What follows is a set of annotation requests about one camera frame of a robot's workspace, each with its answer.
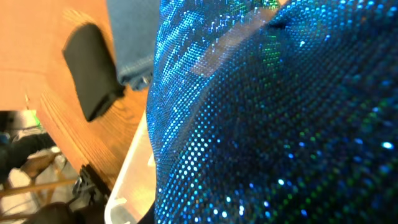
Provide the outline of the blue sequin cloth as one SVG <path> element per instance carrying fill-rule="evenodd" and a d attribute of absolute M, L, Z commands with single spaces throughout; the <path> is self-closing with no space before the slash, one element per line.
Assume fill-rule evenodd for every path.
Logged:
<path fill-rule="evenodd" d="M 156 223 L 396 223 L 397 2 L 162 1 Z"/>

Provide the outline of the black cloth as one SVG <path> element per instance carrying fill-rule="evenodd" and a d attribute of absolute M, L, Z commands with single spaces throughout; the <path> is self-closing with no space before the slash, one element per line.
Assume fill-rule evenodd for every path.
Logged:
<path fill-rule="evenodd" d="M 87 23 L 75 29 L 62 54 L 88 122 L 104 115 L 124 96 L 124 87 L 118 82 L 115 64 L 98 26 Z"/>

